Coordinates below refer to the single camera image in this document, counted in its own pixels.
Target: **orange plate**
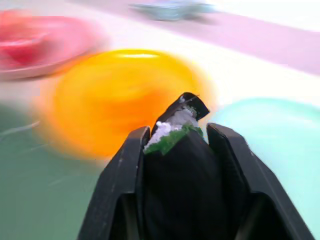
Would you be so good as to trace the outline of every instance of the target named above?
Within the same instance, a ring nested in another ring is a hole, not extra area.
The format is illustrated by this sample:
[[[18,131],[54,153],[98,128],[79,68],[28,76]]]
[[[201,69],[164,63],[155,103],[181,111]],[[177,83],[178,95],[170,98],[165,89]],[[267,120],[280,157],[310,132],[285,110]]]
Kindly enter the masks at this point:
[[[130,131],[153,126],[183,92],[212,103],[198,73],[152,50],[97,54],[73,66],[45,93],[41,113],[60,147],[82,156],[111,157]]]

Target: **mint green plate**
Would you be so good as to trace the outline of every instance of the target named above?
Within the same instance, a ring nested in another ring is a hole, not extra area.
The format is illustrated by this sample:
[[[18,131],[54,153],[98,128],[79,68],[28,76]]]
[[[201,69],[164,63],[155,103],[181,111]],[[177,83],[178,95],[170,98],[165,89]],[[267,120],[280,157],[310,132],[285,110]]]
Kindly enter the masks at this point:
[[[280,99],[246,99],[223,108],[211,122],[244,136],[320,240],[320,109]]]
[[[31,123],[0,106],[0,240],[75,240],[101,170],[50,149]]]

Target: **green table surface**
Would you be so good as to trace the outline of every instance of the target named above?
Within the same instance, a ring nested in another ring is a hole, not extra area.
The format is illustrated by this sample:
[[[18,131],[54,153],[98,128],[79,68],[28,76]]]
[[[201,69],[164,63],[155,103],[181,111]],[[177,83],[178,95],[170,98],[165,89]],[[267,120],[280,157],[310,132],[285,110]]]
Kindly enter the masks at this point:
[[[0,106],[0,240],[75,240],[101,169],[54,151]]]

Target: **white stuffing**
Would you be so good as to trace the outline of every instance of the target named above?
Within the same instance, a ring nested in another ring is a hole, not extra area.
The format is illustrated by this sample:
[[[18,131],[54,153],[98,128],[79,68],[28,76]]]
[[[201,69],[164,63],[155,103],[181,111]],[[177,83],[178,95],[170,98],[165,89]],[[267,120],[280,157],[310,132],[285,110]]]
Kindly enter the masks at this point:
[[[160,142],[161,138],[168,136],[170,132],[181,130],[182,126],[185,124],[191,124],[194,127],[198,127],[198,122],[195,119],[193,112],[187,108],[176,111],[166,122],[158,121],[156,123],[157,129],[149,142],[145,145],[144,150],[150,145]]]
[[[179,103],[184,103],[186,100],[184,98],[184,96],[181,96],[180,99],[179,99]]]

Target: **pink plate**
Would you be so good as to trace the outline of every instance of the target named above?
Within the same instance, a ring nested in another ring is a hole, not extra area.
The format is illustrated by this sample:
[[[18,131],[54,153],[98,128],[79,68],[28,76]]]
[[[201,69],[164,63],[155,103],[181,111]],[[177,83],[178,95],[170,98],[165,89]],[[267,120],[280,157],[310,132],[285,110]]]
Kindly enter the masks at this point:
[[[39,16],[34,24],[50,35],[50,44],[43,56],[26,67],[12,67],[6,57],[0,57],[0,81],[30,78],[53,73],[58,67],[97,46],[97,26],[80,19],[64,16]]]

